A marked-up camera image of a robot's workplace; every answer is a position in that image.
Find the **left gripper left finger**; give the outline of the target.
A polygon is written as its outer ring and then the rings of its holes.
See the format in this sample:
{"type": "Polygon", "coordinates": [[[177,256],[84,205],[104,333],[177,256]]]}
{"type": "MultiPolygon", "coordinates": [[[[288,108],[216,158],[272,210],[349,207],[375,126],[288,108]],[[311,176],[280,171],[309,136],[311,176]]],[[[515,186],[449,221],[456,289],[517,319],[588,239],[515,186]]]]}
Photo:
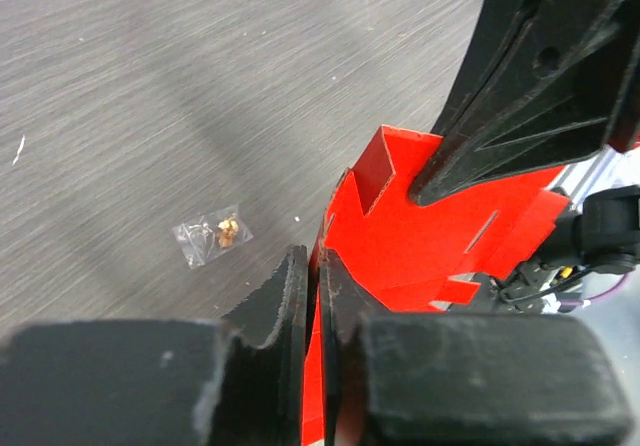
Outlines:
{"type": "Polygon", "coordinates": [[[221,445],[299,445],[308,329],[307,248],[224,316],[236,328],[219,400],[221,445]]]}

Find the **red paper box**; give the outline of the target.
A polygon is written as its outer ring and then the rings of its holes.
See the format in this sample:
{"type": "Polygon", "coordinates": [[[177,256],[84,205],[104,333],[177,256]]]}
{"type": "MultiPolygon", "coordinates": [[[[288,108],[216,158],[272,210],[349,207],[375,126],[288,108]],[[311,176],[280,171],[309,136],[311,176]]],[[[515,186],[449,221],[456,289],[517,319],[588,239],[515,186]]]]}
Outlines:
{"type": "Polygon", "coordinates": [[[532,325],[484,313],[446,318],[466,305],[471,273],[508,276],[546,240],[567,205],[550,190],[558,167],[474,185],[427,206],[409,189],[441,138],[381,127],[337,185],[311,258],[316,292],[305,362],[301,441],[324,441],[319,263],[336,251],[352,277],[392,317],[369,319],[373,343],[400,363],[392,401],[398,445],[540,444],[523,396],[538,375],[524,347],[532,325]]]}

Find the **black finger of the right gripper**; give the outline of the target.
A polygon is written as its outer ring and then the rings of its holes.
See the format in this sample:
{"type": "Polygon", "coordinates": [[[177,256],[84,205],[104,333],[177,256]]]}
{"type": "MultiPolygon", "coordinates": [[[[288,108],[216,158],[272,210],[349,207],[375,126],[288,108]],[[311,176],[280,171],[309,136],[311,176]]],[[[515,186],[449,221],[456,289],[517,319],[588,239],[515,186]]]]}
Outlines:
{"type": "Polygon", "coordinates": [[[639,0],[484,0],[410,198],[562,166],[639,137],[639,0]]]}

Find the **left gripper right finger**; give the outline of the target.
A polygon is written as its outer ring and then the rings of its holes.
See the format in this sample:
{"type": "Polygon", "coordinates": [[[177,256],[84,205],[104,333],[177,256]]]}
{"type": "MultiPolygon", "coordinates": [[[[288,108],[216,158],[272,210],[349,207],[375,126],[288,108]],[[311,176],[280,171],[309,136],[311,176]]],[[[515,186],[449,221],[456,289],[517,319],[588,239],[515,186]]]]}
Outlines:
{"type": "Polygon", "coordinates": [[[352,277],[339,254],[319,263],[325,439],[328,445],[398,445],[392,401],[400,363],[375,345],[392,313],[352,277]]]}

